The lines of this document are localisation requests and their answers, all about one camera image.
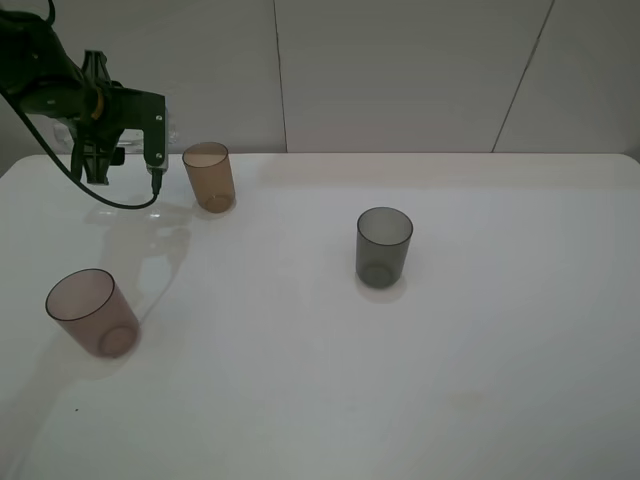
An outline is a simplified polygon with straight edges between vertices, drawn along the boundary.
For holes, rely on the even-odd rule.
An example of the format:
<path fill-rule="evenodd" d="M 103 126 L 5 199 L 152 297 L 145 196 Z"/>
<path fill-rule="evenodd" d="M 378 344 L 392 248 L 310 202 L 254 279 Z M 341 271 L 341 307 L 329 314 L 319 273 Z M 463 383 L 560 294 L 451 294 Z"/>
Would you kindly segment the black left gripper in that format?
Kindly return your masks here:
<path fill-rule="evenodd" d="M 146 92 L 124 87 L 110 78 L 107 57 L 100 51 L 84 54 L 80 73 L 88 87 L 85 106 L 80 116 L 69 121 L 74 141 L 71 155 L 71 174 L 76 180 L 85 178 L 92 185 L 106 185 L 108 170 L 121 166 L 125 149 L 119 145 L 126 130 L 143 133 Z M 164 173 L 149 169 L 151 183 L 160 185 Z"/>

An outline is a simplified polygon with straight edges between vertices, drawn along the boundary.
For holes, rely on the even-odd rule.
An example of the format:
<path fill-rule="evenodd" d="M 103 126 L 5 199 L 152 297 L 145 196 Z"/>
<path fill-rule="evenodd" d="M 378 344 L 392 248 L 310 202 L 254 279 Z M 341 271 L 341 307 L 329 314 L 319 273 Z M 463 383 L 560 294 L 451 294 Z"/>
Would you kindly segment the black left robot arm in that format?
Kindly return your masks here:
<path fill-rule="evenodd" d="M 107 57 L 87 50 L 81 66 L 66 54 L 47 18 L 21 11 L 1 12 L 1 92 L 17 112 L 63 124 L 73 141 L 74 179 L 106 185 L 108 170 L 125 160 L 122 134 L 143 134 L 143 158 L 154 188 L 167 168 L 168 120 L 165 97 L 124 87 L 107 71 Z"/>

